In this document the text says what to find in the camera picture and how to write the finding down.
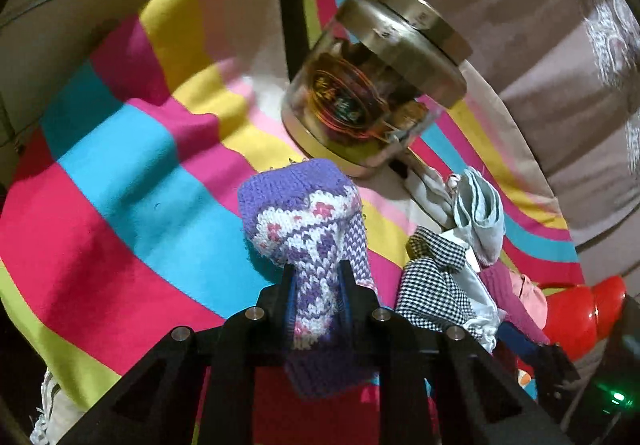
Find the purple knitted sock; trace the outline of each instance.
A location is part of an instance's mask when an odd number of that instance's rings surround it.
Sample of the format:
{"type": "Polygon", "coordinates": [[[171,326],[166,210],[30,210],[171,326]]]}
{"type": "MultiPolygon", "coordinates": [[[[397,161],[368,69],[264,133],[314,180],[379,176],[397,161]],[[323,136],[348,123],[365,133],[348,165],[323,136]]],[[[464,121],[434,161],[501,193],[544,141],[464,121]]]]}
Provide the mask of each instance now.
{"type": "Polygon", "coordinates": [[[378,293],[353,182],[329,160],[313,159],[252,176],[238,189],[238,203],[258,253],[296,269],[294,351],[286,369],[298,392],[326,396],[362,381],[368,372],[345,361],[338,317],[341,259],[351,261],[357,284],[378,293]]]}

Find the black and white checkered cloth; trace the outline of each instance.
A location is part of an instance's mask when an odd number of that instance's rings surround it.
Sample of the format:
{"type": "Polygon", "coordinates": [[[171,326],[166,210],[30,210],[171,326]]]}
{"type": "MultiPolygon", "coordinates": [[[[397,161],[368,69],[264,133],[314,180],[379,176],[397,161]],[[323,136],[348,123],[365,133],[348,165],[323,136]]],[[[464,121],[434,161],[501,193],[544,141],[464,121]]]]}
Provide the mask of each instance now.
{"type": "MultiPolygon", "coordinates": [[[[451,276],[465,266],[465,249],[424,227],[409,238],[409,247],[412,261],[404,267],[396,312],[415,326],[439,332],[476,317],[451,276]]],[[[468,331],[480,337],[474,328],[468,331]]]]}

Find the metal screw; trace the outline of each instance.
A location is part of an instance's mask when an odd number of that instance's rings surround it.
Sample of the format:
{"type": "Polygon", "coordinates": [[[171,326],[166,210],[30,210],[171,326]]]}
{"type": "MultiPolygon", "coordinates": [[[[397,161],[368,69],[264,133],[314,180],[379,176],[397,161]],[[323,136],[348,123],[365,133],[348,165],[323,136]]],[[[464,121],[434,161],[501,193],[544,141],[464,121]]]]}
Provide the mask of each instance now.
{"type": "Polygon", "coordinates": [[[376,308],[371,312],[371,316],[378,322],[386,322],[391,318],[391,312],[386,308],[376,308]]]}
{"type": "Polygon", "coordinates": [[[191,336],[191,330],[186,326],[175,328],[171,332],[171,338],[175,341],[182,342],[191,336]]]}
{"type": "Polygon", "coordinates": [[[251,306],[244,312],[244,316],[249,320],[260,320],[264,317],[264,310],[259,306],[251,306]]]}
{"type": "Polygon", "coordinates": [[[462,340],[465,338],[465,330],[463,330],[460,326],[451,326],[447,328],[447,336],[451,340],[462,340]]]}

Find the glass jar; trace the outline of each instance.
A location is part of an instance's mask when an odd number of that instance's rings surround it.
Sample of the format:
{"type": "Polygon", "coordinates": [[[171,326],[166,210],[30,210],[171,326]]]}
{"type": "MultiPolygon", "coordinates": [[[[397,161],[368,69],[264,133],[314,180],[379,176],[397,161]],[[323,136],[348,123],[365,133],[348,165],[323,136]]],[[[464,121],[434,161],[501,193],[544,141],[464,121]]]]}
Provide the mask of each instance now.
{"type": "Polygon", "coordinates": [[[465,95],[468,54],[424,1],[345,0],[287,89],[284,125],[307,154],[366,176],[465,95]]]}

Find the rainbow striped blanket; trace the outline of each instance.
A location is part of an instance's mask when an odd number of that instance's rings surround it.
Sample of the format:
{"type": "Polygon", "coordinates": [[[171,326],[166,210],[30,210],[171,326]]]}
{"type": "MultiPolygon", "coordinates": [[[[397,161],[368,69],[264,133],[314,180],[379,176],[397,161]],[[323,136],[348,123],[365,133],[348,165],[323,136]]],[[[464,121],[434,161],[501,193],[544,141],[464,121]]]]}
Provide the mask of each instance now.
{"type": "MultiPolygon", "coordinates": [[[[0,219],[0,295],[82,408],[169,329],[217,326],[279,270],[250,255],[236,190],[303,155],[280,101],[343,0],[151,0],[78,70],[42,119],[0,219]]],[[[500,190],[502,258],[537,281],[581,282],[558,204],[502,102],[466,65],[469,96],[418,140],[445,176],[500,190]]],[[[427,222],[399,179],[360,184],[370,263],[393,306],[405,244],[427,222]]],[[[378,388],[300,402],[257,374],[258,443],[377,443],[378,388]]]]}

